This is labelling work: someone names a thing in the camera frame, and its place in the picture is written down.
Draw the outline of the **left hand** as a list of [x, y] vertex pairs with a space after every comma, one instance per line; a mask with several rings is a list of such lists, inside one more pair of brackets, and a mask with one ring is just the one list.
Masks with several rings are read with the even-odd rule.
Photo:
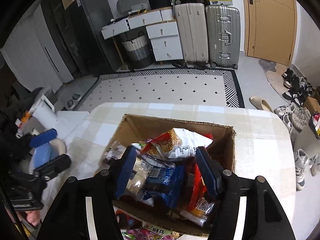
[[27, 215], [26, 220], [29, 224], [32, 226], [37, 226], [40, 223], [41, 215], [39, 210], [26, 211], [25, 213]]

